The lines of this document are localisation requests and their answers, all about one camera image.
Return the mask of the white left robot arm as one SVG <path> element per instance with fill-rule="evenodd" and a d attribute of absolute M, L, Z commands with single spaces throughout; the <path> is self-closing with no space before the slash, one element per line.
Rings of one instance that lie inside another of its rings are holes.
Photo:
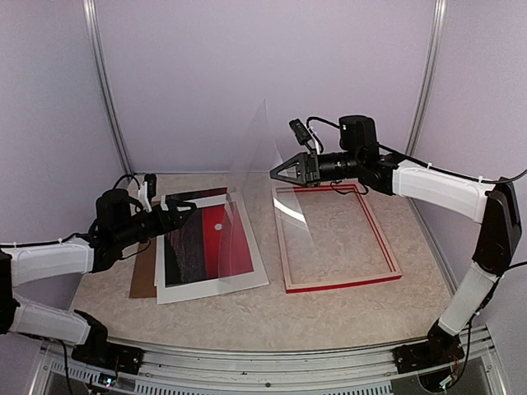
<path fill-rule="evenodd" d="M 132 213 L 118 204 L 99 213 L 85 234 L 34 244 L 1 248 L 1 332 L 53 338 L 82 348 L 99 366 L 109 365 L 115 348 L 108 330 L 89 314 L 69 312 L 17 296 L 23 284 L 67 274 L 98 273 L 123 259 L 134 244 L 180 229 L 196 211 L 193 202 L 169 200 Z"/>

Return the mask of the clear acrylic sheet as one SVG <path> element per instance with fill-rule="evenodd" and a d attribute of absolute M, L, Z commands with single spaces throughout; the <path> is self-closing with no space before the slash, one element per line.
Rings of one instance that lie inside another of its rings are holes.
<path fill-rule="evenodd" d="M 285 160 L 269 127 L 268 106 L 263 100 L 236 140 L 226 184 L 218 273 L 227 284 L 238 276 L 258 277 L 264 270 L 258 221 L 272 207 L 270 171 Z"/>

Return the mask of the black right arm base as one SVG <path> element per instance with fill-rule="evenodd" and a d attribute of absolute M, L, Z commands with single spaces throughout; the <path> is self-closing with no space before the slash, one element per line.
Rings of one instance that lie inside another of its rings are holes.
<path fill-rule="evenodd" d="M 454 362 L 464 358 L 459 335 L 450 335 L 434 323 L 423 342 L 395 347 L 392 351 L 399 374 Z"/>

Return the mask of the wooden picture frame red edge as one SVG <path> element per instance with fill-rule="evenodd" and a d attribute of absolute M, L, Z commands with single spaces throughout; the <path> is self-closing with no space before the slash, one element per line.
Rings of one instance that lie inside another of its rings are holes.
<path fill-rule="evenodd" d="M 288 294 L 401 278 L 397 259 L 360 184 L 302 188 L 276 182 L 272 194 Z"/>

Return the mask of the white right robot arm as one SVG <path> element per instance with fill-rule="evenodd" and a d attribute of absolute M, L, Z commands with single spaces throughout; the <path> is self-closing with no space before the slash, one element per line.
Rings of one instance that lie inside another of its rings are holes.
<path fill-rule="evenodd" d="M 356 153 L 303 152 L 273 168 L 270 176 L 303 188 L 355 179 L 378 193 L 427 202 L 479 224 L 470 268 L 436 322 L 440 333 L 422 345 L 421 357 L 429 365 L 440 364 L 452 353 L 450 337 L 457 336 L 490 298 L 522 236 L 512 179 L 454 174 L 398 152 L 381 155 L 366 148 Z"/>

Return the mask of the red and black photo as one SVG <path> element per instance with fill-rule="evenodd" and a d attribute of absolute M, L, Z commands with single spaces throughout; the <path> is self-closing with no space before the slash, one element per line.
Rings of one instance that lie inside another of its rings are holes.
<path fill-rule="evenodd" d="M 225 208 L 227 188 L 166 195 L 171 200 L 197 202 L 197 210 L 179 229 L 164 235 L 167 287 L 230 277 L 254 271 L 244 226 L 236 205 Z"/>

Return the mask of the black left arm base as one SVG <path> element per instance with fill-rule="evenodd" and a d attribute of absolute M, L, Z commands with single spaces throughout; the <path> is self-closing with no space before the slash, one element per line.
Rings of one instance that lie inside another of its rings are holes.
<path fill-rule="evenodd" d="M 115 373 L 138 375 L 144 351 L 108 341 L 108 330 L 101 323 L 88 323 L 89 332 L 84 343 L 75 345 L 73 360 Z"/>

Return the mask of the white photo mat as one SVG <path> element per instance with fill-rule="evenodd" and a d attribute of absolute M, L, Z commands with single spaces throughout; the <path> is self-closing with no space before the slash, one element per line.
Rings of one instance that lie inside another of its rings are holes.
<path fill-rule="evenodd" d="M 161 198 L 161 205 L 165 205 L 166 195 Z M 210 197 L 197 200 L 196 203 L 211 202 Z M 167 287 L 165 285 L 165 257 L 164 235 L 156 238 L 156 302 L 158 304 L 171 304 L 176 302 L 196 300 L 210 296 L 224 295 L 241 290 L 266 286 L 269 284 L 266 270 L 259 276 L 238 276 L 233 283 L 227 284 L 220 278 L 198 281 L 190 284 Z"/>

